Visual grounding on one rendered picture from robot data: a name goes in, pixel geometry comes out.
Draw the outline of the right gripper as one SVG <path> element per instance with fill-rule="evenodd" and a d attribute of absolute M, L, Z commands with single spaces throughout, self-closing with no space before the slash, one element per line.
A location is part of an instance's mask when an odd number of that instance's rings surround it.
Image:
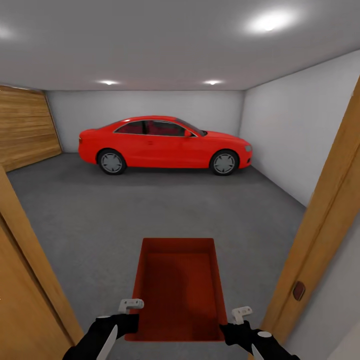
<path fill-rule="evenodd" d="M 246 329 L 251 329 L 249 321 L 244 320 L 244 324 L 219 324 L 219 329 L 222 331 L 225 343 L 228 346 L 238 344 L 243 349 L 246 349 L 243 344 L 243 334 Z"/>

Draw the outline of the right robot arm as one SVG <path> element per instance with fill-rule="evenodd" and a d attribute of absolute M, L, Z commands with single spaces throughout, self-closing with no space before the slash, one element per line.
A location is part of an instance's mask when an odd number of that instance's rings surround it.
<path fill-rule="evenodd" d="M 249 306 L 235 308 L 231 312 L 233 323 L 219 324 L 225 343 L 228 346 L 238 344 L 251 353 L 255 360 L 301 360 L 291 355 L 274 338 L 273 334 L 261 329 L 251 329 L 250 322 L 243 317 L 253 313 Z"/>

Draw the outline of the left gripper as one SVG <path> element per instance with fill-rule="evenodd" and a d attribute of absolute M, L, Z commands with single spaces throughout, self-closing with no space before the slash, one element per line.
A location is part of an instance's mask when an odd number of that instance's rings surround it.
<path fill-rule="evenodd" d="M 117 314 L 123 322 L 120 338 L 125 334 L 135 334 L 139 329 L 139 314 Z"/>

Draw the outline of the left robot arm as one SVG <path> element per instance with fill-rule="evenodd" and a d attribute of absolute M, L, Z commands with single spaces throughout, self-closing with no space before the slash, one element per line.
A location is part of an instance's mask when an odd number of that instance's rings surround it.
<path fill-rule="evenodd" d="M 106 360 L 118 338 L 138 332 L 139 314 L 130 314 L 129 310 L 144 306 L 139 298 L 121 300 L 118 314 L 97 317 L 88 333 L 68 349 L 62 360 Z"/>

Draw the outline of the storage box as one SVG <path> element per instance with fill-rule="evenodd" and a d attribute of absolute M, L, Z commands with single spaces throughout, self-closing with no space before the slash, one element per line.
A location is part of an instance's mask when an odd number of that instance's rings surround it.
<path fill-rule="evenodd" d="M 213 238 L 143 238 L 132 299 L 144 307 L 128 342 L 225 342 L 227 325 Z"/>

